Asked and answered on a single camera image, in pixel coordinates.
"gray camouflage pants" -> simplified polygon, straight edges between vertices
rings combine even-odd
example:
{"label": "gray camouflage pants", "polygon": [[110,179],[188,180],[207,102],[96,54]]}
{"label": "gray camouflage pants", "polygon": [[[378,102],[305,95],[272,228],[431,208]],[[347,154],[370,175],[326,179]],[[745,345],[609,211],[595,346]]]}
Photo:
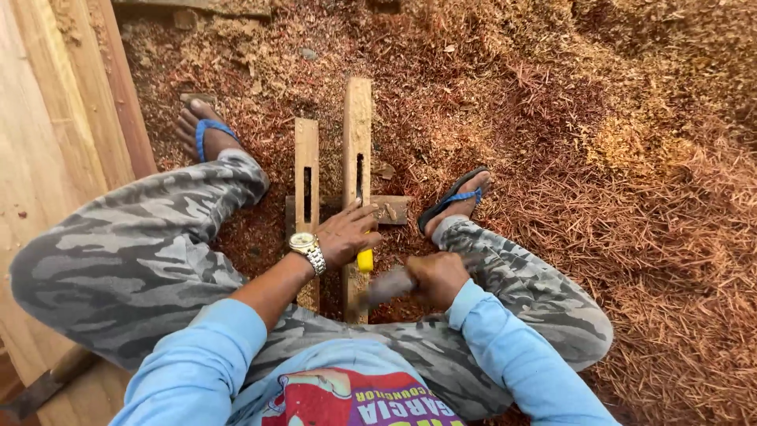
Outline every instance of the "gray camouflage pants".
{"label": "gray camouflage pants", "polygon": [[[136,370],[161,337],[245,283],[207,243],[236,208],[256,204],[268,186],[252,157],[227,149],[217,161],[114,190],[18,254],[11,264],[14,297],[59,333]],[[477,283],[549,340],[575,370],[608,351],[612,326],[599,306],[528,250],[462,217],[445,219],[434,240],[443,250],[484,253]],[[461,418],[491,417],[512,403],[443,316],[356,326],[290,305],[253,360],[248,383],[303,348],[336,337],[387,344]]]}

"man's hand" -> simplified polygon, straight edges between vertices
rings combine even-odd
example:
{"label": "man's hand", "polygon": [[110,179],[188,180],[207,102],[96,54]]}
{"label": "man's hand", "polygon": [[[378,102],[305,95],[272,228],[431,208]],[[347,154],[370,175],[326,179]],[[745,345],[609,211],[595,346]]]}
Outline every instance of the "man's hand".
{"label": "man's hand", "polygon": [[366,233],[379,228],[379,222],[373,217],[378,208],[375,204],[360,207],[360,201],[356,200],[318,227],[316,235],[327,268],[341,268],[352,262],[357,253],[381,242],[380,233]]}
{"label": "man's hand", "polygon": [[463,260],[455,253],[439,252],[421,258],[410,256],[405,267],[410,277],[417,281],[420,293],[445,311],[470,278]]}

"gold wristwatch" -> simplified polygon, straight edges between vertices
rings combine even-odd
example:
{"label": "gold wristwatch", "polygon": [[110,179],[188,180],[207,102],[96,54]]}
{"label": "gold wristwatch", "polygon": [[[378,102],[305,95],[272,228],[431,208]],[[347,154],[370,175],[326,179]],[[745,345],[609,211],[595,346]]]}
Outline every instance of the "gold wristwatch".
{"label": "gold wristwatch", "polygon": [[298,232],[289,237],[289,248],[305,256],[316,276],[326,272],[326,260],[323,258],[321,247],[318,245],[318,237],[309,232]]}

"watch face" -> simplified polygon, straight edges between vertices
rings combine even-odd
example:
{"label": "watch face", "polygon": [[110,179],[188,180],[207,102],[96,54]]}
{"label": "watch face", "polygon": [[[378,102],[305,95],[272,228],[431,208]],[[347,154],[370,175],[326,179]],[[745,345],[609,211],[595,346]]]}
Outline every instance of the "watch face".
{"label": "watch face", "polygon": [[289,244],[292,247],[303,247],[303,246],[309,246],[310,244],[315,241],[315,236],[309,232],[298,232],[295,235],[292,235],[289,239]]}

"reddish sawdust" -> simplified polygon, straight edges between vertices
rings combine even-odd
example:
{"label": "reddish sawdust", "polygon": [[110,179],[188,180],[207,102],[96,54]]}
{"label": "reddish sawdust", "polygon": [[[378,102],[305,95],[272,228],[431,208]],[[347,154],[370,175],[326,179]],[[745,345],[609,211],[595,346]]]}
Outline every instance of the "reddish sawdust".
{"label": "reddish sawdust", "polygon": [[[345,81],[371,77],[373,155],[397,170],[374,192],[416,197],[414,218],[464,171],[491,168],[475,218],[612,319],[615,344],[583,377],[619,420],[757,422],[757,3],[405,0],[392,15],[301,3],[265,25],[122,26],[160,168],[187,164],[179,94],[209,92],[271,177],[218,239],[241,271],[283,252],[292,118],[319,121],[321,190],[339,193]],[[387,229],[377,269],[432,250],[414,226]],[[339,293],[322,294],[334,318]],[[372,321],[423,313],[399,299]]]}

